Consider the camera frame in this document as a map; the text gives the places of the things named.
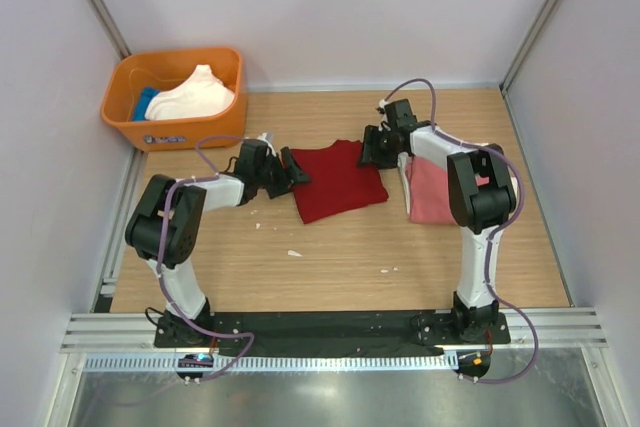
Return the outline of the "orange plastic bin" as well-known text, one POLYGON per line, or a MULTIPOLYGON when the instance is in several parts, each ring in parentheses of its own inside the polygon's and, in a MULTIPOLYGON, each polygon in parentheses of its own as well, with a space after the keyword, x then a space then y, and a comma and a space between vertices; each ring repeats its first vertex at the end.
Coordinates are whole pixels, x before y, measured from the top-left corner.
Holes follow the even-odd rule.
POLYGON ((201 139, 208 147, 230 146, 245 132, 248 106, 244 58, 230 46, 206 46, 146 51, 122 60, 111 76, 101 105, 102 120, 143 152, 192 149, 201 139), (234 93, 231 105, 213 116, 175 120, 135 121, 135 107, 143 89, 167 91, 184 82, 198 65, 212 73, 234 93))

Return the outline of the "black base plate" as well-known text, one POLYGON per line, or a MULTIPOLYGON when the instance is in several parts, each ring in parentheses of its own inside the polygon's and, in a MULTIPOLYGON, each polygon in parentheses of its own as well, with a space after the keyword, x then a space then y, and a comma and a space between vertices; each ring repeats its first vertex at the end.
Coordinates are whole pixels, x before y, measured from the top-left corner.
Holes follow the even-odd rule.
POLYGON ((193 320, 199 327, 224 334, 217 341, 165 312, 158 319, 154 345, 159 348, 209 347, 233 357, 248 343, 237 339, 250 332, 253 357, 346 358, 438 355, 445 346, 511 341, 505 315, 491 327, 461 335, 448 310, 219 312, 206 311, 193 320))

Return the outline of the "white t shirt in bin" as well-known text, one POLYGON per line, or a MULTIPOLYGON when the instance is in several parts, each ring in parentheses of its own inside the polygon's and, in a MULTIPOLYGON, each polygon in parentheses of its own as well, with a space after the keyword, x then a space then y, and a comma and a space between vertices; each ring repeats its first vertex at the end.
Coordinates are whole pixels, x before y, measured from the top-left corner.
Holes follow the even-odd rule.
POLYGON ((213 74, 211 66, 199 64, 179 86, 155 94, 144 118, 160 121, 214 116, 234 100, 234 92, 213 74))

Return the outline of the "dark red t shirt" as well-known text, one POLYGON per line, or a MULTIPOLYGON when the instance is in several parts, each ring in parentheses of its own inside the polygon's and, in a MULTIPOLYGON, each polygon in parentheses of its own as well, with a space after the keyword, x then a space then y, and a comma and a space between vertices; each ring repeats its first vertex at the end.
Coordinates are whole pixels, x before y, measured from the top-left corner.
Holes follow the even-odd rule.
POLYGON ((388 200, 378 169, 358 164, 361 149, 361 141, 336 140, 321 149, 292 150, 294 159, 311 178, 308 183, 293 186, 304 224, 388 200))

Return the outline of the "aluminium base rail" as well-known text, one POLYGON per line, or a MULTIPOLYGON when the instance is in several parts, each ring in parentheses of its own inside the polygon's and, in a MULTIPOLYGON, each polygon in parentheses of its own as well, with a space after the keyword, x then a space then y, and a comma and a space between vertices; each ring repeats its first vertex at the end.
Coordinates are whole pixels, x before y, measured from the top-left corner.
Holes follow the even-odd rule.
MULTIPOLYGON (((592 307, 526 308, 526 318, 504 311, 512 348, 529 348, 536 329, 541 348, 604 348, 608 345, 592 307)), ((142 314, 74 314, 62 340, 63 353, 145 352, 153 348, 155 328, 142 314)))

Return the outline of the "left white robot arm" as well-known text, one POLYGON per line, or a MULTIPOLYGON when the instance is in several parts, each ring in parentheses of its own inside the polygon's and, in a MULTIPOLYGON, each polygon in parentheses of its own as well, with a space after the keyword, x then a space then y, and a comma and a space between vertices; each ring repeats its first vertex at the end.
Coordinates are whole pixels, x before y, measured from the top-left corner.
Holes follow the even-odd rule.
POLYGON ((198 347, 208 340, 249 342, 250 334, 214 330, 210 302, 197 281, 192 253, 205 213, 240 207, 261 190, 274 199, 311 182, 292 150, 276 150, 265 137, 245 139, 221 170, 210 158, 212 174, 173 178, 155 174, 147 183, 125 229, 125 242, 151 268, 165 298, 165 309, 151 321, 160 345, 198 347))

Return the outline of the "pink t shirt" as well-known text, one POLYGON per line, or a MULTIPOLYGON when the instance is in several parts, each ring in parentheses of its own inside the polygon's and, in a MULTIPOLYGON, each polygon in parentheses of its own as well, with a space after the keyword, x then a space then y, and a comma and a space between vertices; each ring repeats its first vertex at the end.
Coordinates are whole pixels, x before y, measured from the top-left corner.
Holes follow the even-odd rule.
POLYGON ((411 222, 428 225, 455 225, 449 205, 445 169, 422 157, 411 158, 411 222))

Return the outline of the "right aluminium frame post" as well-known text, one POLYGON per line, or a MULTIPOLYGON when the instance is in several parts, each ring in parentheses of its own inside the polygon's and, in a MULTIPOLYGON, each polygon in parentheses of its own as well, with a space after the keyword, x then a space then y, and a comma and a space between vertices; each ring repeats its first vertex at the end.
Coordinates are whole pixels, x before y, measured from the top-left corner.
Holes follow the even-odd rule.
POLYGON ((516 81, 521 69, 544 31, 550 25, 562 1, 563 0, 543 1, 500 84, 500 92, 503 97, 508 95, 510 88, 516 81))

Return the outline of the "blue t shirt in bin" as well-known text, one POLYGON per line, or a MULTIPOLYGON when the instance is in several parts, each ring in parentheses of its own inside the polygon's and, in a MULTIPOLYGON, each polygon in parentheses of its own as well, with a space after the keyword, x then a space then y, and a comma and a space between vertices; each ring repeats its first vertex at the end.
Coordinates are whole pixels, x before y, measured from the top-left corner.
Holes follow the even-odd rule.
POLYGON ((151 101, 160 93, 158 89, 155 89, 150 86, 146 86, 143 88, 139 99, 135 105, 132 121, 145 121, 146 120, 146 112, 151 103, 151 101))

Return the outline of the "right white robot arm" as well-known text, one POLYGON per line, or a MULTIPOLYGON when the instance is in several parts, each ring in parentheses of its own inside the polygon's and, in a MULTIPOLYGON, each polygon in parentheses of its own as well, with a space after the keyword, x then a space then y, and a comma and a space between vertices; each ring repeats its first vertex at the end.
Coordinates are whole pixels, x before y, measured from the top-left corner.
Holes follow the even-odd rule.
POLYGON ((442 167, 448 204, 462 234, 462 268, 453 294, 449 328, 465 343, 479 343, 498 323, 499 301, 491 280, 502 231, 521 205, 508 159, 496 144, 458 139, 433 121, 420 121, 407 99, 377 107, 382 119, 365 127, 358 164, 391 169, 406 154, 442 167))

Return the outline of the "white t shirt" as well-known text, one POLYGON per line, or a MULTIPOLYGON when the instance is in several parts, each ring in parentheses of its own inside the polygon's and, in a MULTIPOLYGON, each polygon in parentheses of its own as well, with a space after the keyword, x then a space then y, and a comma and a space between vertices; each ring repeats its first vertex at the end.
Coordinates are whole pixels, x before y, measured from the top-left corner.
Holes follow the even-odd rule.
POLYGON ((155 94, 144 118, 160 121, 214 116, 234 100, 234 92, 213 74, 211 66, 199 64, 179 86, 155 94))
POLYGON ((411 186, 410 186, 411 157, 402 152, 398 155, 397 169, 401 180, 407 215, 411 214, 411 186))

